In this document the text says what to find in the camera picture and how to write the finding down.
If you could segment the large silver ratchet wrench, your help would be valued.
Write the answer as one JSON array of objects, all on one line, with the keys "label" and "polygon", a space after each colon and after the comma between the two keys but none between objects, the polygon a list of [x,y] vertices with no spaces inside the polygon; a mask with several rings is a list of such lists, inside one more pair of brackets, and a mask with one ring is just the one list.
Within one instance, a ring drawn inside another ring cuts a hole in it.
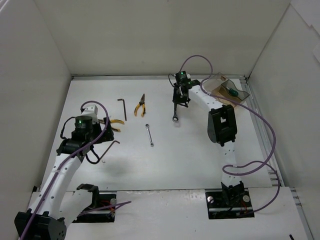
[{"label": "large silver ratchet wrench", "polygon": [[178,116],[178,105],[176,103],[173,104],[173,116],[172,116],[172,121],[174,123],[177,123],[179,121],[179,116]]}]

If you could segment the green handled screwdriver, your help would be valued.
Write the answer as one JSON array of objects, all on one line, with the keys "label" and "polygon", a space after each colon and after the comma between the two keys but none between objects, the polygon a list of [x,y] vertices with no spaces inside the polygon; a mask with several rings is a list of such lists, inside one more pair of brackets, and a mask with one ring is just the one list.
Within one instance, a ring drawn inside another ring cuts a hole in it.
[{"label": "green handled screwdriver", "polygon": [[239,93],[237,90],[234,90],[233,88],[227,88],[227,92],[230,96],[236,98],[239,96]]}]

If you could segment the small silver ratchet wrench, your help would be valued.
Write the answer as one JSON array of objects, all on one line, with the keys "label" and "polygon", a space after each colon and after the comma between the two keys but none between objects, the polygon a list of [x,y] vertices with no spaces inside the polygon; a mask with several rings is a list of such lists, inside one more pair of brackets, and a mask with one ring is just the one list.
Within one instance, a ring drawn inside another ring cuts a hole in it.
[{"label": "small silver ratchet wrench", "polygon": [[151,132],[150,132],[150,125],[149,125],[149,124],[146,124],[146,125],[145,125],[145,128],[146,128],[146,131],[147,131],[147,134],[148,134],[150,146],[151,146],[151,147],[154,147],[154,142],[153,142],[153,140],[152,140],[152,136],[151,136]]}]

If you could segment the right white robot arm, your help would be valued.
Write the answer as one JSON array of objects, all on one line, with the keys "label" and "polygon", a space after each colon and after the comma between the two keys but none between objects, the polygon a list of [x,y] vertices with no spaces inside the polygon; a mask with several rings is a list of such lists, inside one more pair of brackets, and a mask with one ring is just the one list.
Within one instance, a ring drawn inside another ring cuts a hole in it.
[{"label": "right white robot arm", "polygon": [[185,71],[179,71],[174,75],[176,82],[172,83],[172,102],[174,111],[172,121],[179,121],[177,106],[188,107],[190,101],[195,102],[199,107],[208,113],[207,135],[211,142],[220,145],[222,165],[236,165],[235,140],[238,132],[234,107],[224,105],[204,93],[201,83],[192,80]]}]

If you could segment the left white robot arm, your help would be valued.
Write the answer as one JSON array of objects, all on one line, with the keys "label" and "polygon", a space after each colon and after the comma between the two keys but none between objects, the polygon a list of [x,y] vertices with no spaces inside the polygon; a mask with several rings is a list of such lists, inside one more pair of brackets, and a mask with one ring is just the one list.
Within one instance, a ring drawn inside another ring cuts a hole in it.
[{"label": "left white robot arm", "polygon": [[21,240],[63,240],[67,228],[85,209],[100,204],[99,188],[81,184],[73,194],[74,203],[63,205],[67,188],[95,144],[114,140],[109,117],[98,119],[95,113],[76,116],[69,138],[62,137],[51,173],[26,212],[18,212],[14,224]]}]

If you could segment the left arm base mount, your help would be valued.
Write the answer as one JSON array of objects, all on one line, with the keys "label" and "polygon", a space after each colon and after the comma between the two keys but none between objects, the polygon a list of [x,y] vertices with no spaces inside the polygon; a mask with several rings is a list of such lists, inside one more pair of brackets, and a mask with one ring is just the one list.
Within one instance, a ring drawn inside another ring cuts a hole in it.
[{"label": "left arm base mount", "polygon": [[[100,192],[99,187],[93,184],[82,183],[77,190],[85,190],[92,195],[91,205],[86,207],[83,212],[107,207],[117,203],[117,195],[114,192]],[[115,207],[99,209],[77,217],[73,223],[113,223],[115,221]]]}]

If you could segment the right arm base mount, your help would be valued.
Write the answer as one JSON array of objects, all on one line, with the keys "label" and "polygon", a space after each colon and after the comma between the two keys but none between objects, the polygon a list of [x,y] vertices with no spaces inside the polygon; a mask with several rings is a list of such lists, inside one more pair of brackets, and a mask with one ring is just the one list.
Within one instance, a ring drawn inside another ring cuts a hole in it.
[{"label": "right arm base mount", "polygon": [[236,186],[221,185],[221,189],[205,191],[210,220],[254,218],[249,191],[240,182]]}]

